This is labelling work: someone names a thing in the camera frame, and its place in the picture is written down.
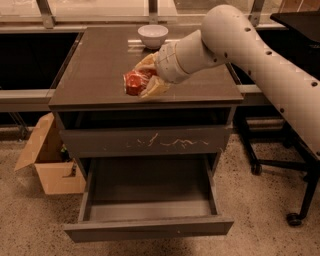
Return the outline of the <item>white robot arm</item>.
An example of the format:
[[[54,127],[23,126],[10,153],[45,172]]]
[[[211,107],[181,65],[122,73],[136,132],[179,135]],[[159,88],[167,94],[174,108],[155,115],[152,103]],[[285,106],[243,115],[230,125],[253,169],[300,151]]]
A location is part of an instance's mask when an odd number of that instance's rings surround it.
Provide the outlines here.
[[[136,69],[153,69],[173,84],[228,62],[250,76],[308,148],[319,155],[320,81],[273,51],[231,5],[211,9],[199,30],[163,45]]]

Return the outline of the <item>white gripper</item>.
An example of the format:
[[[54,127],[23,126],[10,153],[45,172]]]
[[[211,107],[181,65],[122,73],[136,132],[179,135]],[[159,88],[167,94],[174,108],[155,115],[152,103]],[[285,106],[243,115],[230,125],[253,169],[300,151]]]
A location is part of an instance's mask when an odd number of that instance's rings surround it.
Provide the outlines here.
[[[146,88],[140,93],[140,98],[159,96],[170,88],[169,83],[178,84],[189,78],[189,74],[179,63],[178,46],[178,42],[164,44],[158,53],[147,55],[135,65],[135,70],[156,69],[158,75],[151,77]]]

